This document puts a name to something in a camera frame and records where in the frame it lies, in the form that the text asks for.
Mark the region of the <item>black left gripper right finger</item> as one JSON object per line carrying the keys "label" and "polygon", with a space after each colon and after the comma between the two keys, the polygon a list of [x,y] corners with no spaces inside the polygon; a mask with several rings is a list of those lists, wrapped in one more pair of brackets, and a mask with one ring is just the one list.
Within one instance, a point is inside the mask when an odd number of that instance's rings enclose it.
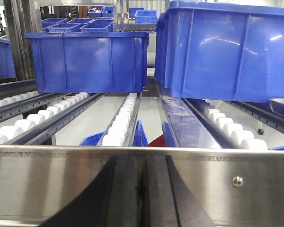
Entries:
{"label": "black left gripper right finger", "polygon": [[171,156],[148,156],[142,169],[143,227],[214,227]]}

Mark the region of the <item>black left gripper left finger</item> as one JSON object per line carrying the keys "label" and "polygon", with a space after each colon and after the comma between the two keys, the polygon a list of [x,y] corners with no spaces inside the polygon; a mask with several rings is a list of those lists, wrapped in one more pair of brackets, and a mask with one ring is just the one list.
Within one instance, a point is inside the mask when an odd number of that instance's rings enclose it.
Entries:
{"label": "black left gripper left finger", "polygon": [[111,156],[90,185],[43,227],[137,227],[138,164],[133,156]]}

